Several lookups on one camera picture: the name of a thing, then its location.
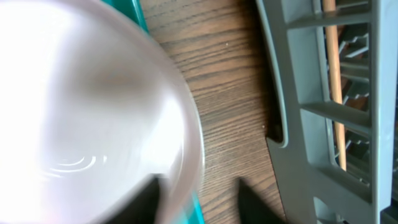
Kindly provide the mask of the white plate with peanuts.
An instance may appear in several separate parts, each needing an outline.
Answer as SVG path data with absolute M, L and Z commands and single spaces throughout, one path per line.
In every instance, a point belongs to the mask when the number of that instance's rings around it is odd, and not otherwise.
M 153 176 L 172 223 L 203 176 L 189 87 L 103 1 L 1 2 L 1 222 L 105 223 Z

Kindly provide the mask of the wooden chopstick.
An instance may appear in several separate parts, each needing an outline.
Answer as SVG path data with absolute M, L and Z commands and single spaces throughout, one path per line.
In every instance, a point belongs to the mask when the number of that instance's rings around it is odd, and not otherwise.
M 342 104 L 341 71 L 338 46 L 338 29 L 336 25 L 325 27 L 326 48 L 330 75 L 331 96 L 335 103 Z M 345 127 L 342 123 L 334 122 L 336 146 L 339 152 L 340 167 L 346 171 L 346 143 Z

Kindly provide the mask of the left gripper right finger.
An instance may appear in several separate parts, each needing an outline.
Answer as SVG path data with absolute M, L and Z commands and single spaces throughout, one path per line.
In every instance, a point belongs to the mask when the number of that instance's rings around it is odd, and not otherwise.
M 285 224 L 243 178 L 238 179 L 238 212 L 240 224 Z

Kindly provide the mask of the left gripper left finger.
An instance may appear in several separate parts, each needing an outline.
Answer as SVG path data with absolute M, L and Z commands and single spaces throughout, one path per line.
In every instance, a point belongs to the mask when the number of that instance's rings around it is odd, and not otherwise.
M 155 175 L 105 224 L 154 224 L 161 198 L 160 177 Z

